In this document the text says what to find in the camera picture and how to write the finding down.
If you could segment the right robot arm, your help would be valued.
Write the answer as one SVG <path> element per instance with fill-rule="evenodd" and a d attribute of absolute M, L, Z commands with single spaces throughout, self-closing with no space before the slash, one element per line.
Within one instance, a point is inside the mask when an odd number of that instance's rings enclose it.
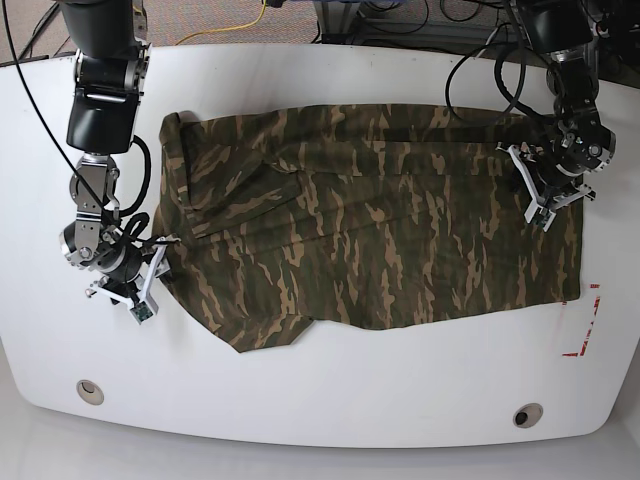
<path fill-rule="evenodd" d="M 134 1 L 56 1 L 53 8 L 77 46 L 66 142 L 82 153 L 70 167 L 76 215 L 59 236 L 61 251 L 71 266 L 100 273 L 87 296 L 100 293 L 143 322 L 158 311 L 151 286 L 169 272 L 166 249 L 178 241 L 141 236 L 152 169 L 150 150 L 134 133 L 149 65 L 146 12 Z M 142 152 L 143 179 L 134 202 L 122 207 L 114 157 L 131 146 Z"/>

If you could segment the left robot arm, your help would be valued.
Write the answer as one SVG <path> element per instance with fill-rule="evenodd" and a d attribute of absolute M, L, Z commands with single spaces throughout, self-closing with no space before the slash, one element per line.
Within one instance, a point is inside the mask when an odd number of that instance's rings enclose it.
<path fill-rule="evenodd" d="M 588 60 L 593 30 L 586 9 L 576 1 L 505 1 L 502 9 L 515 39 L 505 42 L 496 57 L 494 80 L 508 105 L 490 121 L 496 124 L 513 110 L 533 121 L 538 144 L 522 142 L 504 150 L 531 198 L 526 222 L 548 229 L 560 209 L 595 198 L 595 191 L 582 178 L 611 163 L 616 136 L 602 124 L 596 106 L 599 82 Z M 521 102 L 524 70 L 519 72 L 516 92 L 506 88 L 502 69 L 512 51 L 531 52 L 546 63 L 553 114 L 542 115 Z"/>

